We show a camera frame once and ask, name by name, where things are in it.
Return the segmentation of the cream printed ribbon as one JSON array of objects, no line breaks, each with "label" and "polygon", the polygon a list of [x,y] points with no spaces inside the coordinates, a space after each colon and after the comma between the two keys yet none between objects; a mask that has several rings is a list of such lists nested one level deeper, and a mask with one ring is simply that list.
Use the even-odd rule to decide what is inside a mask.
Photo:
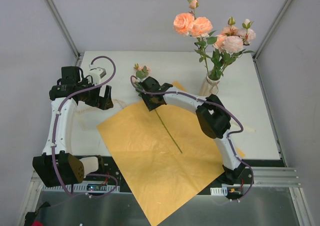
[{"label": "cream printed ribbon", "polygon": [[80,102],[77,107],[74,120],[84,131],[96,130],[96,126],[98,124],[126,107],[128,107],[128,105],[124,101],[117,99],[113,100],[113,108],[108,110],[101,110]]}]

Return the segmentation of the pink flower stem three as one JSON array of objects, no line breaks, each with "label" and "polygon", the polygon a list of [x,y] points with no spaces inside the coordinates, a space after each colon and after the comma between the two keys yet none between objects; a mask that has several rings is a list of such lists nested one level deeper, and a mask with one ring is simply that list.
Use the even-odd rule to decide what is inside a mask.
[{"label": "pink flower stem three", "polygon": [[157,80],[151,77],[149,78],[150,74],[150,69],[147,66],[139,66],[138,63],[134,64],[134,70],[135,70],[135,77],[132,82],[134,85],[139,89],[136,90],[139,92],[139,96],[143,99],[144,103],[147,106],[147,109],[149,111],[155,111],[158,119],[162,123],[163,127],[165,128],[166,132],[174,142],[175,146],[178,148],[180,153],[182,154],[182,150],[169,132],[168,128],[166,127],[165,123],[163,122],[162,118],[160,117],[159,113],[157,112],[156,108],[160,107],[161,105],[166,105],[164,102],[164,98],[162,95],[150,95],[150,94],[145,94],[142,93],[142,91],[146,92],[153,92],[155,91],[156,93],[164,92],[165,90],[168,90],[169,88],[173,87],[172,84],[169,83],[164,83],[163,85],[160,85]]}]

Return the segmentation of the orange wrapping paper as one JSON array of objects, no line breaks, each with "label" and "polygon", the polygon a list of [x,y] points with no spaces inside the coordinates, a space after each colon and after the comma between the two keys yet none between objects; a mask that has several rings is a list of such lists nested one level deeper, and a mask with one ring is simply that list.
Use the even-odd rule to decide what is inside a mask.
[{"label": "orange wrapping paper", "polygon": [[[197,167],[222,170],[222,156],[213,139],[202,132],[194,113],[173,105],[156,109],[181,148],[181,154],[155,111],[148,111],[132,86],[123,86],[115,95],[128,107],[99,124],[97,129],[121,173],[140,176],[175,164],[189,173],[195,172]],[[167,183],[159,188],[149,188],[142,181],[136,186],[132,193],[153,226],[159,225],[199,193],[173,190]]]}]

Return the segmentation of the pink flower stem two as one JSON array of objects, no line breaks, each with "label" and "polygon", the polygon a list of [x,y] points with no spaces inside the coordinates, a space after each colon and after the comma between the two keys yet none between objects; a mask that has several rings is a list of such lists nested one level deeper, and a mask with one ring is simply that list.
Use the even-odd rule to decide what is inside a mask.
[{"label": "pink flower stem two", "polygon": [[245,47],[250,46],[256,38],[256,33],[252,29],[253,21],[245,19],[241,28],[236,27],[236,20],[233,16],[227,22],[227,26],[222,29],[220,34],[222,42],[219,46],[219,52],[223,62],[220,70],[222,74],[243,54],[253,52],[246,50]]}]

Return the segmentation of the pink flower stem four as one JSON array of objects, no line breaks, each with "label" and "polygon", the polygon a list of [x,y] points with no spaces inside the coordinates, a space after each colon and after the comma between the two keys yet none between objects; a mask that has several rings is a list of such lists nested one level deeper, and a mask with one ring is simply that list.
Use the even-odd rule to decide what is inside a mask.
[{"label": "pink flower stem four", "polygon": [[206,74],[209,74],[207,59],[210,56],[206,53],[206,48],[210,43],[215,43],[217,37],[212,36],[213,26],[206,17],[196,16],[196,8],[199,6],[198,0],[187,0],[189,12],[176,15],[173,21],[173,29],[179,35],[190,36],[196,39],[194,43],[197,49],[194,51],[199,55],[199,62],[205,62]]}]

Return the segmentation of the pink flower stem one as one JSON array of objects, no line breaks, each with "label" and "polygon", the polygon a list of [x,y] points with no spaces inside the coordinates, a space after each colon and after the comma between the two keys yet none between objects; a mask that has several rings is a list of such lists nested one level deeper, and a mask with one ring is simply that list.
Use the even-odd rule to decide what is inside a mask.
[{"label": "pink flower stem one", "polygon": [[214,67],[210,74],[211,79],[218,80],[224,75],[227,66],[235,62],[236,58],[243,51],[243,40],[238,36],[238,28],[235,26],[235,18],[230,17],[224,27],[218,34],[216,42],[213,44],[215,48],[213,54]]}]

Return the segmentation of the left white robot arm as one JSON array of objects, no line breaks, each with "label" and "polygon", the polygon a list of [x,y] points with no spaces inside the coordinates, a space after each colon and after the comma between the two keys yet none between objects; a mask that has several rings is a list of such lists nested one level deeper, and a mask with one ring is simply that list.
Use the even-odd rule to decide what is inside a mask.
[{"label": "left white robot arm", "polygon": [[76,66],[62,67],[61,72],[61,78],[49,91],[52,112],[47,142],[42,154],[32,160],[34,170],[48,188],[80,184],[88,174],[96,181],[105,177],[100,155],[78,159],[72,154],[72,126],[79,102],[101,110],[114,106],[110,86],[100,96],[105,69],[92,68],[87,76]]}]

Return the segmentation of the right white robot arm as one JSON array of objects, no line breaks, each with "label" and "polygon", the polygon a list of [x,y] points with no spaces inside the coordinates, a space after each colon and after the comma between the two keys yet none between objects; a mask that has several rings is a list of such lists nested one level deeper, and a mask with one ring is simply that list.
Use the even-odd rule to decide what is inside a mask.
[{"label": "right white robot arm", "polygon": [[222,156],[224,172],[218,180],[223,184],[233,185],[242,179],[246,165],[230,138],[231,119],[234,116],[226,110],[216,95],[203,97],[188,94],[172,84],[160,85],[152,77],[147,77],[135,85],[149,111],[162,105],[173,105],[194,113],[202,132],[213,139]]}]

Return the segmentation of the white ribbed ceramic vase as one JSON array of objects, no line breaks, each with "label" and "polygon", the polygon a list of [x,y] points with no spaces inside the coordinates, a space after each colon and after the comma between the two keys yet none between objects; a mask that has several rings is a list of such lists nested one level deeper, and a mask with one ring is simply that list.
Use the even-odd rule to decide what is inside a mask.
[{"label": "white ribbed ceramic vase", "polygon": [[199,95],[200,96],[210,96],[211,94],[217,95],[219,92],[220,80],[211,80],[208,75],[204,78]]}]

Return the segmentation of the left controller board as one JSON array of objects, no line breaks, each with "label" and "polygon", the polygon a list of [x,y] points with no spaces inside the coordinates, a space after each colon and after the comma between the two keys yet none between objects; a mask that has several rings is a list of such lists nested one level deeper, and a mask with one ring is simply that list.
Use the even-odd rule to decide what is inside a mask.
[{"label": "left controller board", "polygon": [[119,192],[120,186],[101,185],[101,184],[87,184],[86,190],[90,193],[106,194],[108,192]]}]

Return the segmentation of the controller board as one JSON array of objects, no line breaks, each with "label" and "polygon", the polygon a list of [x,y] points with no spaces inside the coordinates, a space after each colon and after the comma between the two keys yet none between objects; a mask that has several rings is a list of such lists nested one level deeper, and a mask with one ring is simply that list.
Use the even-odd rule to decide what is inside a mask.
[{"label": "controller board", "polygon": [[210,194],[212,196],[228,196],[229,194],[243,194],[243,187],[227,187],[222,186],[220,188],[210,188]]},{"label": "controller board", "polygon": [[86,190],[90,193],[106,194],[108,192],[119,192],[120,186],[101,185],[101,184],[87,184]]}]

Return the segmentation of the right controller board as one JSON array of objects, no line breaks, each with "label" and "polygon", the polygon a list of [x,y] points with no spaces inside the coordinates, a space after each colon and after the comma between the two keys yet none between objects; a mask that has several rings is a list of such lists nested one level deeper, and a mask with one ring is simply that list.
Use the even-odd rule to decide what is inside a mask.
[{"label": "right controller board", "polygon": [[228,196],[229,194],[243,194],[243,187],[227,187],[222,186],[220,188],[210,188],[210,194],[212,196]]}]

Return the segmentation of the red object bottom left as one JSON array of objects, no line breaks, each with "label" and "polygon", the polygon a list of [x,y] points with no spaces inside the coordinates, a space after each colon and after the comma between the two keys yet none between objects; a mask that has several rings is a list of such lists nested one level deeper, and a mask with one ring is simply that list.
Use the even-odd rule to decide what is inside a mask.
[{"label": "red object bottom left", "polygon": [[39,221],[34,221],[31,226],[44,226],[43,223],[39,222]]}]

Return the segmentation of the left aluminium frame post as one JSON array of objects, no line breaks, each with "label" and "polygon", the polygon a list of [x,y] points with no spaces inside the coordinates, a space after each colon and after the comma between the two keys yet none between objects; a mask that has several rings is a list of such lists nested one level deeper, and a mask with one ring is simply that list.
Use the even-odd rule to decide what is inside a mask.
[{"label": "left aluminium frame post", "polygon": [[76,58],[76,60],[80,59],[81,53],[79,52],[75,42],[72,39],[72,36],[63,20],[63,18],[61,17],[61,14],[58,10],[58,8],[56,7],[56,4],[54,2],[54,0],[44,0],[58,26],[58,28],[60,29],[60,32],[62,33],[64,39],[67,42],[67,45],[69,46],[70,50],[72,51],[74,57]]}]

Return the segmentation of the right aluminium frame post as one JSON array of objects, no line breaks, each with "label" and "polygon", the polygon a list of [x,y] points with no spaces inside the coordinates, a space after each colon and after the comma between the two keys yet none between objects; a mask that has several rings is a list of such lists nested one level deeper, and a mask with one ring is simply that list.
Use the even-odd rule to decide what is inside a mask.
[{"label": "right aluminium frame post", "polygon": [[266,47],[267,43],[270,41],[273,33],[279,26],[280,22],[282,21],[284,15],[286,14],[289,7],[292,5],[294,0],[285,0],[282,6],[280,7],[278,13],[276,14],[275,18],[273,19],[270,27],[268,28],[266,34],[264,35],[260,45],[258,46],[255,54],[252,55],[252,59],[254,62],[257,61],[261,53],[263,52],[264,48]]}]

